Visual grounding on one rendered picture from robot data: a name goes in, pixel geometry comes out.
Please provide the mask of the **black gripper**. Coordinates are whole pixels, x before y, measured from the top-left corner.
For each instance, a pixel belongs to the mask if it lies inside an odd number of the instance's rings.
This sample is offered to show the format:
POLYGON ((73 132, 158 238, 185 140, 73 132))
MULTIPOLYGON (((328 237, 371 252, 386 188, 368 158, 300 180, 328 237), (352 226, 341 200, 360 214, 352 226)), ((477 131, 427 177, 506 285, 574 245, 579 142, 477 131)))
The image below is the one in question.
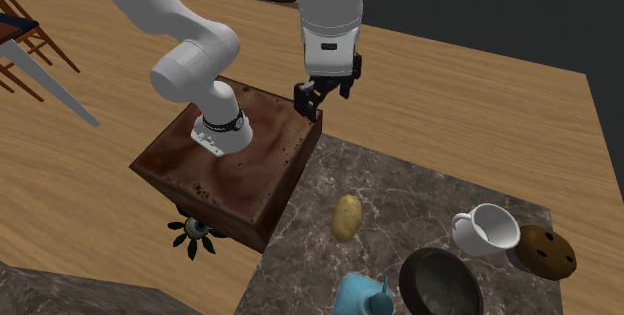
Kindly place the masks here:
POLYGON ((350 96, 354 81, 361 76, 362 56, 353 54, 352 72, 346 76, 311 76, 306 83, 297 83, 294 86, 293 101, 295 110, 311 122, 317 121, 317 110, 323 101, 323 94, 340 86, 339 93, 344 99, 350 96))

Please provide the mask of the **brown patterned robot stand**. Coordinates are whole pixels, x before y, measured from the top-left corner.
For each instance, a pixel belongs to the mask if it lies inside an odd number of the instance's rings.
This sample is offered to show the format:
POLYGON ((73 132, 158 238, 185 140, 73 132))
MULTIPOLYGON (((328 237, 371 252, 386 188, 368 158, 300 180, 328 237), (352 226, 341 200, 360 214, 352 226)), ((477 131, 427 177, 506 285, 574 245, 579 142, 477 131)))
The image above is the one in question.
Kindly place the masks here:
POLYGON ((263 252, 322 132, 291 100, 229 80, 253 129, 244 150, 216 157, 191 137, 188 105, 131 163, 184 212, 263 252))

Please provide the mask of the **yellow potato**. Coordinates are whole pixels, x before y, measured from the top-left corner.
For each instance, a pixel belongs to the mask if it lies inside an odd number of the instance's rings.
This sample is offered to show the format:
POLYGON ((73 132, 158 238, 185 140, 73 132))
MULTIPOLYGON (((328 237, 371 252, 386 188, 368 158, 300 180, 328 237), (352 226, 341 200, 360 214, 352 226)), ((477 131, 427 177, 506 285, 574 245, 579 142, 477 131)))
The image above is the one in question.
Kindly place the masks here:
POLYGON ((342 196, 331 217, 332 236, 340 243, 349 242, 358 231, 363 219, 362 204, 356 196, 342 196))

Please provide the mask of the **eyeball figure with dark leaves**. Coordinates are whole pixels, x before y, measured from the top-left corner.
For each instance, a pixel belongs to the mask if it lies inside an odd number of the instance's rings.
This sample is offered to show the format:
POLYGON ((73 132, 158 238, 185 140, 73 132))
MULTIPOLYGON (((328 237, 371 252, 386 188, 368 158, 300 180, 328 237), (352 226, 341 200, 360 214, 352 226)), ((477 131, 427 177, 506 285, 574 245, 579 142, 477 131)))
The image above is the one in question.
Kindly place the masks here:
POLYGON ((187 256, 190 260, 195 259, 199 244, 201 244, 207 252, 215 254, 216 251, 211 238, 224 239, 226 235, 191 217, 189 213, 182 210, 179 206, 177 206, 176 209, 185 220, 172 221, 167 224, 170 230, 180 231, 180 234, 173 240, 172 246, 178 247, 184 241, 188 240, 187 256))

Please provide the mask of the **light blue jug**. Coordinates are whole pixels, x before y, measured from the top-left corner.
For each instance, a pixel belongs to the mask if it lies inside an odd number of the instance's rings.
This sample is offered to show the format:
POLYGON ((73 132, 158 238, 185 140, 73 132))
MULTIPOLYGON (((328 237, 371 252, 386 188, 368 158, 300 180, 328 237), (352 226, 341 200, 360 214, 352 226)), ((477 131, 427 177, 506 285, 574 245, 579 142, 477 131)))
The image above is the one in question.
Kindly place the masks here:
POLYGON ((379 283, 358 273, 349 273, 339 285, 331 315, 393 315, 394 302, 388 276, 379 283))

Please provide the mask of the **white cup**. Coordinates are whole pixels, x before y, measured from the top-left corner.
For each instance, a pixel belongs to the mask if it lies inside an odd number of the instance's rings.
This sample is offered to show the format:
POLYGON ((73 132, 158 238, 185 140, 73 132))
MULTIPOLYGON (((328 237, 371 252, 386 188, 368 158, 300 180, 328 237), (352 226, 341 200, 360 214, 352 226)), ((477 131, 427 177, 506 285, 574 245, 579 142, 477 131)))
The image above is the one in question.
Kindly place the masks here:
POLYGON ((507 210, 483 203, 452 218, 451 236, 463 252, 484 256, 514 248, 521 233, 516 219, 507 210))

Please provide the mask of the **dark brown bowl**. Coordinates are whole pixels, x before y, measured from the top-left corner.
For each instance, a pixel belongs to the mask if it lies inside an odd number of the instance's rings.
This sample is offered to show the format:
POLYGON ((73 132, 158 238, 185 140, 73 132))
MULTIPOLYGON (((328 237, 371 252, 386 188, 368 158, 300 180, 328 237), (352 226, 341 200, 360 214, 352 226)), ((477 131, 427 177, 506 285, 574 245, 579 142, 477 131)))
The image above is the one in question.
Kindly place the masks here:
POLYGON ((402 264, 399 290, 411 315, 484 315, 476 277, 458 257, 421 248, 402 264))

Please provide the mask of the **brown chocolate chip cookie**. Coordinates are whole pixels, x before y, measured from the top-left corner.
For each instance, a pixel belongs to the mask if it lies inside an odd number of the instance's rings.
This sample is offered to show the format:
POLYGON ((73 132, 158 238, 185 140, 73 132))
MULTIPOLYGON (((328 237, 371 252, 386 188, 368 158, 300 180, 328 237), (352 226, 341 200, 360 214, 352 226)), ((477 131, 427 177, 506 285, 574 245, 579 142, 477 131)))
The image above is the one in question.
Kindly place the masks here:
POLYGON ((513 251, 524 267, 544 279, 559 281, 577 269, 569 242, 553 230, 537 225, 520 228, 520 239, 513 251))

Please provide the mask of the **table with grey leg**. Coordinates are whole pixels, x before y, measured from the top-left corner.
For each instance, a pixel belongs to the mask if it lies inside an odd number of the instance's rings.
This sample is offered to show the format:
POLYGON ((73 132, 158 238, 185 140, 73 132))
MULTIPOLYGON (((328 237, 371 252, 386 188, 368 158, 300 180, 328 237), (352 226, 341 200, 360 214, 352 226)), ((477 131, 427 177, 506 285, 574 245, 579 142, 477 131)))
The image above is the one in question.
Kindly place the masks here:
POLYGON ((34 79, 61 103, 79 115, 83 120, 93 127, 97 127, 100 122, 14 41, 21 33, 18 28, 16 29, 18 34, 9 37, 0 45, 0 57, 6 57, 13 65, 17 65, 22 71, 34 79))

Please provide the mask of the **brown wooden chair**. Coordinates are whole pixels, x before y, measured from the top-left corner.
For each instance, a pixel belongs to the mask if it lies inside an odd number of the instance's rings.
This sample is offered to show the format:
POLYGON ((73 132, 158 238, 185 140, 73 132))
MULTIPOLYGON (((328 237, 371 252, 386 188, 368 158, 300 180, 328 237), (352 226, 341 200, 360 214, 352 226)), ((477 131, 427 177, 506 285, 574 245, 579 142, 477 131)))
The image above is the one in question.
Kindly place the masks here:
POLYGON ((80 72, 75 63, 44 32, 40 23, 34 20, 17 0, 0 0, 0 24, 2 23, 16 27, 21 31, 14 41, 17 44, 25 44, 27 46, 26 52, 29 55, 35 53, 48 65, 52 65, 52 61, 41 51, 42 47, 50 46, 74 71, 80 72))

